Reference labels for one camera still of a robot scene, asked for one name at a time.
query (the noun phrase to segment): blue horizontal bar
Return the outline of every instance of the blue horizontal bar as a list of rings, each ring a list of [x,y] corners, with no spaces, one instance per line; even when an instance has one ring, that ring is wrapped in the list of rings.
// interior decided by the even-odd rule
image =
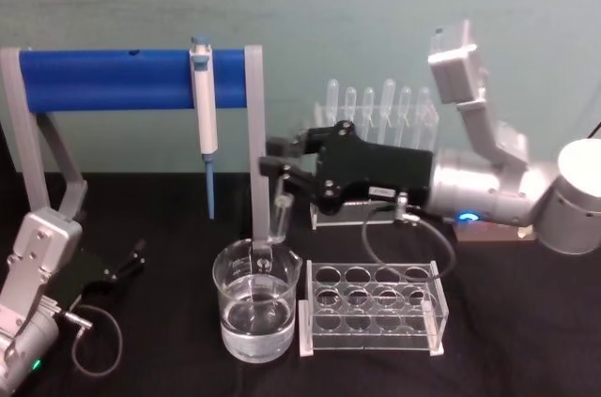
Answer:
[[[191,109],[187,50],[21,52],[29,111]],[[243,50],[214,50],[218,108],[246,107]]]

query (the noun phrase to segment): test tube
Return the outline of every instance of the test tube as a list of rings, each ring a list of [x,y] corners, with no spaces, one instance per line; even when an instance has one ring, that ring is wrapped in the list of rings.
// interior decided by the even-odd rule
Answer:
[[[420,148],[420,142],[422,140],[422,131],[424,130],[424,115],[426,114],[426,105],[430,101],[430,89],[422,87],[417,94],[415,100],[415,131],[413,132],[413,145],[412,148]]]
[[[394,80],[388,79],[384,82],[384,87],[382,88],[382,100],[379,104],[378,144],[384,144],[388,117],[390,117],[391,110],[393,109],[395,89],[396,82]]]
[[[294,195],[284,192],[284,181],[278,181],[278,188],[273,198],[273,209],[270,217],[270,244],[281,244],[285,240],[285,235],[290,224],[290,215]]]
[[[361,138],[366,141],[374,112],[374,89],[367,87],[363,92]]]
[[[345,93],[345,119],[352,122],[357,108],[357,91],[354,87],[347,87]]]
[[[328,81],[328,94],[326,99],[326,118],[328,124],[333,126],[336,124],[336,115],[338,114],[338,81]]]
[[[407,113],[409,105],[411,104],[411,88],[404,86],[401,89],[401,95],[399,96],[397,115],[398,115],[398,126],[396,127],[396,134],[394,135],[394,146],[401,146],[403,142],[403,131],[405,126],[408,125]]]

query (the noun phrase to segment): white pipette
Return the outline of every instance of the white pipette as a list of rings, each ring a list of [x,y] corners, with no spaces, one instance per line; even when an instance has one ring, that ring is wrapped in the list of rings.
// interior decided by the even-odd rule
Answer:
[[[347,87],[345,93],[345,119],[352,122],[357,109],[357,91],[354,87]]]
[[[363,92],[361,138],[366,141],[374,112],[374,89],[367,87]]]
[[[328,81],[328,94],[326,99],[326,118],[328,125],[336,124],[336,115],[338,114],[338,82],[336,80]]]
[[[198,117],[200,152],[205,162],[208,217],[214,219],[215,190],[213,182],[213,157],[217,151],[217,117],[215,114],[213,51],[206,38],[192,38],[192,44],[189,55],[194,108]]]
[[[408,126],[409,124],[407,119],[407,113],[410,104],[411,88],[404,86],[401,89],[401,95],[399,96],[398,100],[398,126],[396,127],[396,134],[394,135],[394,146],[401,146],[401,143],[403,142],[403,131],[405,130],[405,126]]]
[[[388,79],[384,82],[382,88],[382,100],[379,104],[379,127],[378,127],[378,144],[384,144],[386,136],[386,125],[388,125],[388,117],[393,109],[394,90],[396,82]]]

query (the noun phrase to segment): clear acrylic rack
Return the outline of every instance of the clear acrylic rack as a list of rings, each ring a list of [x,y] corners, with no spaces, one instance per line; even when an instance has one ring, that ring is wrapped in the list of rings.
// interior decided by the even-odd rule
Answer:
[[[306,300],[300,302],[300,351],[425,350],[441,355],[449,310],[430,264],[313,264],[307,261]]]

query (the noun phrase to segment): blue pipette tip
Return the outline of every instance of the blue pipette tip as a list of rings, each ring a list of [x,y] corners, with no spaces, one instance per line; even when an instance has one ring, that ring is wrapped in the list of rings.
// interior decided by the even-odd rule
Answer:
[[[215,189],[213,174],[213,155],[203,155],[203,161],[205,162],[205,178],[207,180],[207,205],[208,205],[208,218],[212,221],[215,220]]]

